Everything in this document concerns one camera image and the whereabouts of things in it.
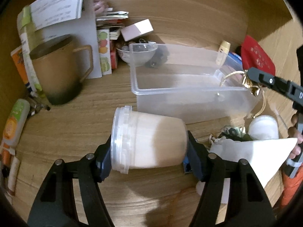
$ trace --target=grey tool handle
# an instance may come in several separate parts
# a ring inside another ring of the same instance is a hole
[[[299,114],[298,122],[296,124],[297,130],[302,134],[303,132],[303,114]],[[301,148],[301,153],[297,155],[294,159],[287,159],[286,164],[287,166],[284,169],[284,172],[290,178],[294,178],[299,167],[302,165],[303,162],[303,143],[299,144]]]

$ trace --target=mug rim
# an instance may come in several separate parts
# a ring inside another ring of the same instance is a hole
[[[43,56],[51,54],[52,52],[68,45],[73,41],[71,34],[66,34],[60,37],[55,37],[51,40],[43,42],[35,47],[30,53],[29,57],[31,60],[39,59]]]

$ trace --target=bowl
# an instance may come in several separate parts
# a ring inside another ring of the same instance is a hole
[[[120,58],[128,65],[143,66],[156,53],[157,44],[130,44],[130,51],[117,48]]]

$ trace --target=white napkin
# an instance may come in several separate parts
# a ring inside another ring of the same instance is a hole
[[[238,162],[240,159],[247,159],[264,188],[296,144],[296,138],[238,142],[222,137],[214,142],[209,152],[229,161]],[[198,193],[202,193],[203,188],[204,183],[201,182],[196,186]],[[229,191],[227,179],[225,179],[223,191]],[[228,194],[225,194],[225,197],[222,196],[221,203],[227,202]]]

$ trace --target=fruit sticker card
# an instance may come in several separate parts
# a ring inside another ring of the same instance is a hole
[[[97,35],[102,75],[112,74],[109,29],[98,30]]]

